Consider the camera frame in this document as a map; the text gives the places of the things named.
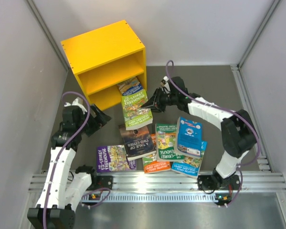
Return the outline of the lime 65-storey treehouse book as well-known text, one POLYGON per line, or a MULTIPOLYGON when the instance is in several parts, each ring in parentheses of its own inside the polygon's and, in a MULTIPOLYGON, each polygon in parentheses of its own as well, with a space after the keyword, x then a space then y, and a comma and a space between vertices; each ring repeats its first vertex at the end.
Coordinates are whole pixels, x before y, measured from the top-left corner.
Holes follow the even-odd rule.
POLYGON ((147 101, 148 97, 144 89, 122 96, 123 117, 127 131, 142 128, 153 122, 151 109, 142 108, 147 101))

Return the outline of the blue 91-storey treehouse book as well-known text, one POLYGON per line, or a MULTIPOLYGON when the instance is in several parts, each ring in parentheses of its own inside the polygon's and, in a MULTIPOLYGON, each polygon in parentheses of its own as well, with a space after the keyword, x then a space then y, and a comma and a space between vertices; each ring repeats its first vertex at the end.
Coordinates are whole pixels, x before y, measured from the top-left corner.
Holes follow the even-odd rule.
POLYGON ((123 82, 120 82, 117 84, 117 87, 122 96, 132 95, 143 90, 143 86, 141 85, 137 77, 133 77, 123 82))

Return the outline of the purple 52-storey treehouse book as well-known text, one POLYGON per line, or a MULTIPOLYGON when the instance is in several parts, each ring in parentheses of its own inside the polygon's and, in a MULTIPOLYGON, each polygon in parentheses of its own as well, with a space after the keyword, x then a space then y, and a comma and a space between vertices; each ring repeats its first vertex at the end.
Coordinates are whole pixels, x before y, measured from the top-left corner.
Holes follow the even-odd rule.
POLYGON ((136 161, 129 161, 124 145, 97 147, 97 173, 135 171, 136 161))

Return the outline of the dark Tale of Two Cities book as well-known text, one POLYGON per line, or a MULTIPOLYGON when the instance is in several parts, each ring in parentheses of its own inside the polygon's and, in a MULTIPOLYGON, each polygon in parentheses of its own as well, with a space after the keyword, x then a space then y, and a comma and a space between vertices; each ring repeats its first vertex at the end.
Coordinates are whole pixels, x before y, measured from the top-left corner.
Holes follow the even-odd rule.
POLYGON ((119 131, 123 139, 126 156, 129 161, 137 160, 156 153, 156 149, 147 126, 136 130, 126 130, 125 125, 120 125, 119 131))

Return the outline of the blue thick paperback book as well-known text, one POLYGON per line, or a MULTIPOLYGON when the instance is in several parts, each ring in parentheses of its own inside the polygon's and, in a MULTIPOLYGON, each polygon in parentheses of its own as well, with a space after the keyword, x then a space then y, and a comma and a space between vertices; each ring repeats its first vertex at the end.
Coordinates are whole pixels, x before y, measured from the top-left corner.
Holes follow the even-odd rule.
POLYGON ((202 124, 179 117, 177 120, 174 150, 193 158, 202 157, 202 124))

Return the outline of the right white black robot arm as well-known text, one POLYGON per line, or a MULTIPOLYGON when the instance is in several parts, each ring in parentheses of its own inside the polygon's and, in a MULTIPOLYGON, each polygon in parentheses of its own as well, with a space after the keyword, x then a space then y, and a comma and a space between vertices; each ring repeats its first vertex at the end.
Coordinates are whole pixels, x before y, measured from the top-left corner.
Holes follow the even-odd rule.
POLYGON ((197 116, 221 131, 224 153, 212 172, 215 189, 224 189, 230 184, 236 170, 243 166, 245 155, 259 144, 259 138, 250 115, 244 109, 239 111, 219 107, 196 93, 189 93, 181 77, 165 76, 161 86, 142 108, 163 113, 167 106, 175 105, 189 115, 197 116))

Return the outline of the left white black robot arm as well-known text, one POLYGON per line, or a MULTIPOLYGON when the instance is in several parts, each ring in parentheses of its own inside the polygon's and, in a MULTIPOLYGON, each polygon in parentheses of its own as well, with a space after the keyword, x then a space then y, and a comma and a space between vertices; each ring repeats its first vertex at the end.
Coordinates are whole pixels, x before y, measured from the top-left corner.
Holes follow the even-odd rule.
POLYGON ((51 138, 49 170, 36 206, 29 208, 27 218, 36 229, 72 229, 75 212, 87 189, 98 185, 94 168, 83 165, 67 184, 71 164, 82 140, 111 120, 92 104, 85 108, 78 102, 67 103, 62 111, 59 130, 51 138))

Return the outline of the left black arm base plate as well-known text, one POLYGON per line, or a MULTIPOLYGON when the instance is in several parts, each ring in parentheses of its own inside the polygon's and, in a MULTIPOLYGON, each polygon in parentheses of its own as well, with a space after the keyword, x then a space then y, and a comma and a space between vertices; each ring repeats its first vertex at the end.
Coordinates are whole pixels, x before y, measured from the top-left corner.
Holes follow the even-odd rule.
POLYGON ((100 175, 96 176, 96 181, 94 186, 95 189, 105 187, 112 190, 112 186, 113 186, 113 176, 100 176, 100 175))

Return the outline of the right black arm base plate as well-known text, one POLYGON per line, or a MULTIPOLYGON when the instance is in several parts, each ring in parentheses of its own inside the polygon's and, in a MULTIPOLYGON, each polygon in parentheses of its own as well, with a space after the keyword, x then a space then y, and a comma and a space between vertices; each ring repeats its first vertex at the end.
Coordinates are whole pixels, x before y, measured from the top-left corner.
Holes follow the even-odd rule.
POLYGON ((238 175, 232 175, 226 179, 213 175, 199 175, 197 184, 200 191, 209 193, 211 191, 238 190, 241 181, 238 175))

